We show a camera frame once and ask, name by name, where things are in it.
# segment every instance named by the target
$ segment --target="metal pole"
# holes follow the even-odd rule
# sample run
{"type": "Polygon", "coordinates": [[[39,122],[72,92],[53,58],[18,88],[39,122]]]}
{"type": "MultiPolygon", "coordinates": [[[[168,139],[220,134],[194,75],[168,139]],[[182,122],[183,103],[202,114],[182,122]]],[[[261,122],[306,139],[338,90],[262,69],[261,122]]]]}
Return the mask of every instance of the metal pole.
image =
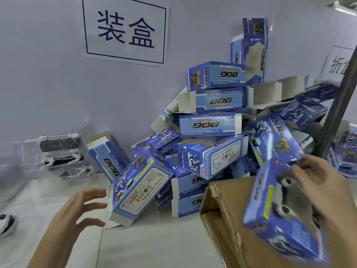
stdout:
{"type": "Polygon", "coordinates": [[[346,73],[343,76],[338,94],[333,100],[324,126],[321,129],[321,137],[317,140],[313,155],[325,158],[340,126],[348,103],[357,84],[357,46],[352,54],[346,73]]]}

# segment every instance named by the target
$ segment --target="right hand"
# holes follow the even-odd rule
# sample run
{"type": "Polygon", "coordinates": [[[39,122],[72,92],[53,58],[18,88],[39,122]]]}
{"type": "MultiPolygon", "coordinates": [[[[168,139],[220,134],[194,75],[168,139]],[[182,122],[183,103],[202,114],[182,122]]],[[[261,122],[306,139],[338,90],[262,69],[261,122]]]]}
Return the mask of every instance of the right hand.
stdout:
{"type": "Polygon", "coordinates": [[[325,159],[309,154],[301,157],[301,167],[296,165],[292,169],[310,202],[337,230],[355,228],[357,209],[346,178],[325,159]]]}

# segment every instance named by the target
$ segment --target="brown cardboard box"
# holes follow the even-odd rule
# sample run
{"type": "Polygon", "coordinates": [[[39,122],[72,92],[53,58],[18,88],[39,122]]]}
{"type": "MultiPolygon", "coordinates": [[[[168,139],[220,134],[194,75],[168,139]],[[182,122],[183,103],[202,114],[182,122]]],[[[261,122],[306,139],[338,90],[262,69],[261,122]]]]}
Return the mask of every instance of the brown cardboard box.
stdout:
{"type": "MultiPolygon", "coordinates": [[[[254,233],[242,218],[254,177],[211,182],[201,206],[202,221],[227,268],[297,268],[254,233]]],[[[326,228],[333,267],[348,267],[341,240],[326,228]]]]}

